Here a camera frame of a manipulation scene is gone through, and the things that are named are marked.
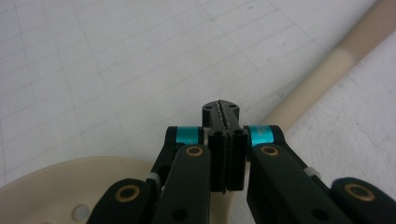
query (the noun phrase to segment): brass screw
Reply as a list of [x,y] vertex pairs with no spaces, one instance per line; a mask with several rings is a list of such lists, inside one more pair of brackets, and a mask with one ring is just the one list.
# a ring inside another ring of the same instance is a hole
[[116,193],[116,199],[120,203],[128,203],[133,201],[140,193],[140,188],[136,185],[127,185],[119,190]]
[[274,147],[262,147],[260,151],[267,156],[277,156],[279,154],[279,150]]
[[362,185],[347,184],[345,189],[348,194],[361,201],[371,202],[375,199],[373,192]]
[[188,147],[186,149],[186,154],[191,157],[201,156],[204,151],[200,147]]

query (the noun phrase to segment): screw hole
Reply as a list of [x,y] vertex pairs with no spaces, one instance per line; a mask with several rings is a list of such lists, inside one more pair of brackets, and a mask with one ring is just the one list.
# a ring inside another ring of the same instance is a hole
[[140,193],[140,188],[137,185],[127,185],[120,188],[116,193],[116,200],[119,203],[128,203],[133,201]]
[[177,209],[172,213],[172,218],[174,221],[184,221],[189,215],[185,209]]
[[277,156],[279,154],[279,151],[274,147],[262,147],[261,151],[268,156]]
[[326,211],[324,211],[323,209],[314,208],[314,209],[312,210],[312,215],[313,215],[315,218],[317,218],[317,219],[319,219],[319,220],[321,220],[321,221],[328,221],[328,220],[330,220],[329,214],[328,214]]
[[201,156],[204,151],[200,147],[188,147],[186,149],[186,154],[191,157]]
[[361,201],[371,202],[375,199],[373,192],[362,185],[347,184],[345,185],[345,189],[349,195]]

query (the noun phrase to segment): beige tube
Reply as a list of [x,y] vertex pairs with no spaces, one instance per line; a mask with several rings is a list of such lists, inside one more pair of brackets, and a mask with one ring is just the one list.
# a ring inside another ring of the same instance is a hole
[[262,124],[286,132],[329,88],[396,30],[396,1],[379,0]]

